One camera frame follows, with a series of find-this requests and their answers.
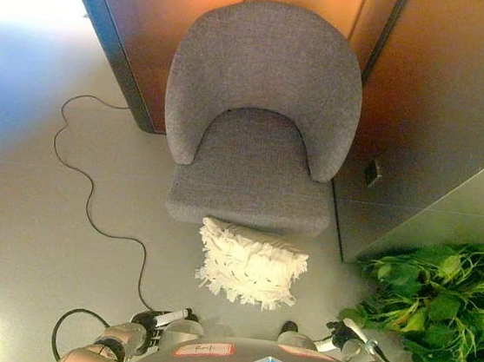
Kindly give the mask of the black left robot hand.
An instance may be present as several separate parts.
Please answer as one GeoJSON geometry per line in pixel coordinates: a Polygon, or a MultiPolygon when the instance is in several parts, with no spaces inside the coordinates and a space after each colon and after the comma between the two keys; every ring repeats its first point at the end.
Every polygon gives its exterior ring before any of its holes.
{"type": "Polygon", "coordinates": [[[190,308],[183,308],[177,311],[146,311],[136,314],[132,317],[131,322],[140,324],[145,328],[146,337],[141,346],[136,350],[136,355],[143,355],[151,347],[155,334],[172,321],[186,319],[192,315],[190,308]]]}

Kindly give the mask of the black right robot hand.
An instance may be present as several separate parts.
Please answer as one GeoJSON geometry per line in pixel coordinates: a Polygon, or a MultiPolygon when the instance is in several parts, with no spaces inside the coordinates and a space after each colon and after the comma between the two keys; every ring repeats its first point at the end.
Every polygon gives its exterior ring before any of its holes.
{"type": "Polygon", "coordinates": [[[341,351],[350,340],[355,340],[361,344],[368,341],[362,329],[350,318],[332,320],[326,324],[326,327],[329,329],[330,335],[314,341],[318,352],[329,352],[335,349],[341,351]]]}

